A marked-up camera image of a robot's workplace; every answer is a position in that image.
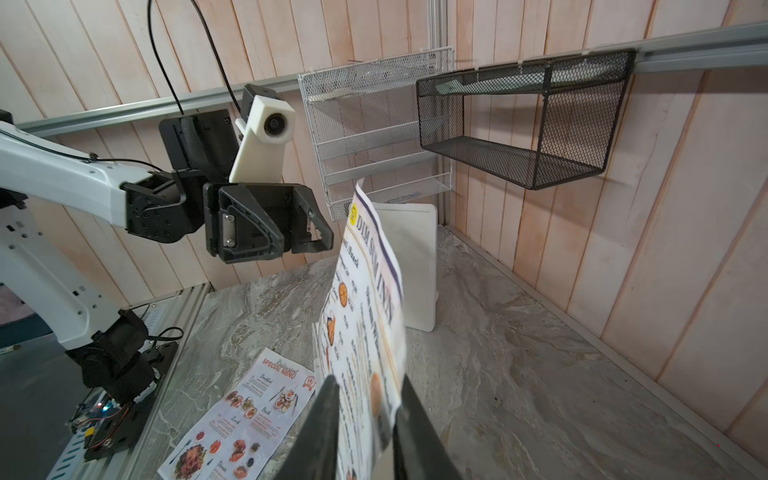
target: marble countertop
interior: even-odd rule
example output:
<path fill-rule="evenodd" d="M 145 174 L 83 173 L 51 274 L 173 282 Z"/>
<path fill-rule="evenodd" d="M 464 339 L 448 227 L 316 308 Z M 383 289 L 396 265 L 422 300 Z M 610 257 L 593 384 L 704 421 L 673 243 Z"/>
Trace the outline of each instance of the marble countertop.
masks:
<path fill-rule="evenodd" d="M 208 295 L 132 478 L 251 367 L 264 347 L 312 368 L 336 259 Z M 408 329 L 407 374 L 465 480 L 753 478 L 446 229 L 430 333 Z M 272 478 L 308 406 L 260 480 Z"/>

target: white robotic arm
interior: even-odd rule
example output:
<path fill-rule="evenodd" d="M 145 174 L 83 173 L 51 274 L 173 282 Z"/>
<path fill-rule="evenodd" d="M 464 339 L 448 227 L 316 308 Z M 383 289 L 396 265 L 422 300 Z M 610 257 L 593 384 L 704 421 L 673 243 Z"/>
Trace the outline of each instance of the white robotic arm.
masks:
<path fill-rule="evenodd" d="M 147 168 L 92 161 L 89 155 L 0 121 L 0 188 L 67 205 L 126 227 L 125 183 L 139 184 Z"/>
<path fill-rule="evenodd" d="M 45 239 L 25 207 L 26 195 L 163 243 L 205 225 L 208 251 L 227 263 L 329 250 L 333 233 L 312 191 L 279 183 L 293 109 L 273 91 L 247 85 L 243 111 L 250 115 L 239 125 L 241 146 L 226 111 L 163 120 L 160 131 L 175 168 L 170 173 L 43 140 L 14 127 L 0 111 L 0 282 L 51 327 L 81 366 L 85 385 L 103 387 L 121 404 L 144 397 L 169 353 L 139 353 L 147 327 L 133 312 L 118 309 Z M 312 238 L 311 224 L 321 238 Z M 171 352 L 167 346 L 161 350 Z"/>

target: white cutting board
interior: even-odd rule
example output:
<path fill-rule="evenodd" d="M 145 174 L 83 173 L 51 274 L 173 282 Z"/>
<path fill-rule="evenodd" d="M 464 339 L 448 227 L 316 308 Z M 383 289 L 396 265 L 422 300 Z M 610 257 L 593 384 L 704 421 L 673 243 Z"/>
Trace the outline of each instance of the white cutting board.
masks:
<path fill-rule="evenodd" d="M 431 204 L 373 204 L 402 273 L 406 326 L 435 328 L 437 209 Z"/>

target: paper menu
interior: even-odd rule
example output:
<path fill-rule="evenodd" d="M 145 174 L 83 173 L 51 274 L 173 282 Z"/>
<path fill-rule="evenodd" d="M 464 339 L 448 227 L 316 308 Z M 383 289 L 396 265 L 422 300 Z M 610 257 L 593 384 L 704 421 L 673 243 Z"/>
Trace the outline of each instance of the paper menu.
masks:
<path fill-rule="evenodd" d="M 314 372 L 264 349 L 157 473 L 165 480 L 255 479 L 315 390 Z"/>
<path fill-rule="evenodd" d="M 397 259 L 357 187 L 333 285 L 313 330 L 319 378 L 334 375 L 339 383 L 339 480 L 370 478 L 392 438 L 406 368 L 402 295 Z"/>

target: black mesh basket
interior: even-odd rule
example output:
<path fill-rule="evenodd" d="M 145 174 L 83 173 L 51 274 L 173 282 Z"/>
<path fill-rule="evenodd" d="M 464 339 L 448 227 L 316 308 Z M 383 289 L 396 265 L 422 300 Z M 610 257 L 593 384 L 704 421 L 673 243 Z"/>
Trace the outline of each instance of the black mesh basket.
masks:
<path fill-rule="evenodd" d="M 569 55 L 422 78 L 422 148 L 538 190 L 605 171 L 634 51 Z M 541 94 L 536 150 L 469 137 L 465 95 Z"/>

